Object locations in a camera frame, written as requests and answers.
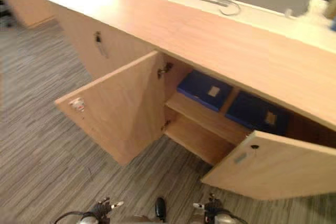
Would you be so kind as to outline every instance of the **open cabinet door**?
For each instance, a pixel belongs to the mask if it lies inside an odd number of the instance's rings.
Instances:
[[[55,103],[124,165],[162,135],[164,77],[157,76],[162,68],[162,53],[153,51]]]
[[[336,191],[336,149],[254,131],[202,182],[255,199]]]

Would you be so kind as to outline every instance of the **cabinet shelf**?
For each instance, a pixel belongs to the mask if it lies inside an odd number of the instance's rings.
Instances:
[[[233,95],[235,95],[234,92],[230,94],[223,108],[227,109],[230,106]],[[166,106],[234,145],[238,145],[252,132],[226,118],[223,109],[219,113],[212,111],[178,92],[166,102]]]
[[[221,161],[235,147],[182,115],[169,124],[165,134],[212,165]]]

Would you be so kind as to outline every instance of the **blue binder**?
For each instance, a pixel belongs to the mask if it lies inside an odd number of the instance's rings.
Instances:
[[[285,135],[289,113],[254,95],[241,91],[225,116],[252,130]]]
[[[177,87],[178,92],[214,111],[220,110],[231,90],[230,85],[196,70],[189,73]]]

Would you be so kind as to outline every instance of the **striped carpet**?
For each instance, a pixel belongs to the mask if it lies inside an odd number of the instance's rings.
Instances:
[[[111,215],[118,223],[133,214],[153,217],[163,196],[169,223],[184,224],[196,213],[192,203],[206,202],[210,192],[250,224],[336,223],[336,194],[268,202],[201,184],[210,167],[165,136],[119,166],[53,104],[90,81],[56,21],[3,28],[0,56],[0,223],[51,223],[105,196],[125,201]]]

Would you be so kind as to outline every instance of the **cabinet door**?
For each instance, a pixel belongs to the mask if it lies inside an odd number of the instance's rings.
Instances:
[[[52,9],[93,78],[102,77],[154,49],[131,35],[83,14],[56,4],[52,4]]]
[[[127,164],[162,135],[164,78],[157,76],[162,67],[162,54],[153,51],[56,100],[56,105],[119,164]],[[76,99],[84,102],[83,111],[71,106]]]
[[[336,149],[254,131],[202,182],[256,199],[336,191]]]

